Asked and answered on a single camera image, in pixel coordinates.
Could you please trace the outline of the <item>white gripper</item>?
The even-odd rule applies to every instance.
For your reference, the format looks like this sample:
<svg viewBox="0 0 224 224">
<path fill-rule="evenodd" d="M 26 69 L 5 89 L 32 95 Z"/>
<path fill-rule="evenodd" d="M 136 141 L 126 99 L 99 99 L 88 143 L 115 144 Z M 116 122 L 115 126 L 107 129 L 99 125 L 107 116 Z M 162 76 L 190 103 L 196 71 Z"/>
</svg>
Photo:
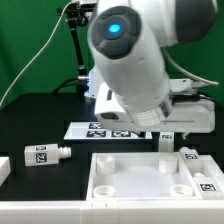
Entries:
<svg viewBox="0 0 224 224">
<path fill-rule="evenodd" d="M 133 114 L 121 106 L 103 83 L 95 104 L 95 116 L 109 130 L 141 132 L 209 133 L 215 129 L 215 106 L 197 94 L 190 79 L 171 79 L 171 99 L 149 112 Z"/>
</svg>

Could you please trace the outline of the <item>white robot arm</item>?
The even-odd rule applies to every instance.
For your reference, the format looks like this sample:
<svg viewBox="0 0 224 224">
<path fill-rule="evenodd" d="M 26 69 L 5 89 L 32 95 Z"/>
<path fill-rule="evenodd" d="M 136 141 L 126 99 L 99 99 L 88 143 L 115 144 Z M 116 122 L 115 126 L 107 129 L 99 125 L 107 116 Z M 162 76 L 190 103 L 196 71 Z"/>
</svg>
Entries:
<svg viewBox="0 0 224 224">
<path fill-rule="evenodd" d="M 83 0 L 93 12 L 88 45 L 102 78 L 94 114 L 109 130 L 208 133 L 214 104 L 182 99 L 187 89 L 171 80 L 167 46 L 198 41 L 214 24 L 217 0 Z"/>
</svg>

